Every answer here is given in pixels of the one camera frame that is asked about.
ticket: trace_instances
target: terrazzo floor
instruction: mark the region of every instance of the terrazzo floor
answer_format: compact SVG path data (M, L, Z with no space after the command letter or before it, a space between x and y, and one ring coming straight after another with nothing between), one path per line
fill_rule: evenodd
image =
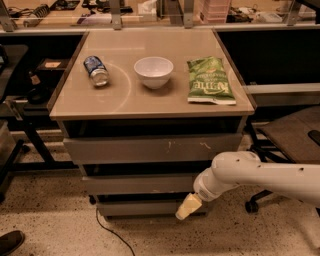
M245 137L239 150L248 143ZM47 146L56 159L68 158L61 143ZM31 151L21 161L35 157ZM213 201L206 216L184 221L174 216L105 220L89 203L79 170L19 173L0 204L0 235L25 233L12 254L19 256L320 255L315 208L273 194L260 201L257 214L246 213L245 201L259 191L239 187Z

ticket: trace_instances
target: green chip bag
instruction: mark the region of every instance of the green chip bag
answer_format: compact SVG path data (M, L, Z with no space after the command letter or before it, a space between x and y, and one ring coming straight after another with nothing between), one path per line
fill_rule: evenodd
M190 60L187 63L190 86L188 102L236 104L221 59L206 57Z

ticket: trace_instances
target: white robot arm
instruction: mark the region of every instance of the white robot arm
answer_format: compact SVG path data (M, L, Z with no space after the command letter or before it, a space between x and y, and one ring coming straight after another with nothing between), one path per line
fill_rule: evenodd
M194 194L189 194L176 217L185 219L222 193L240 185L258 185L274 193L298 199L320 208L320 165L263 163L249 151L217 155L194 181Z

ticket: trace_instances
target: shoe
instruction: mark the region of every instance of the shoe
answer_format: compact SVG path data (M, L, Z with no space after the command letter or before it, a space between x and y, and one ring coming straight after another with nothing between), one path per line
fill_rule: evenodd
M16 250L24 241L24 234L12 231L0 237L0 256L6 256Z

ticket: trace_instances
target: white bowl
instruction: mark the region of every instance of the white bowl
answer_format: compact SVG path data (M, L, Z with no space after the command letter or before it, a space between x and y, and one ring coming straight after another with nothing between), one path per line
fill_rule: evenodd
M170 79L173 64L162 57L147 57L134 64L134 70L140 81L150 89L158 89Z

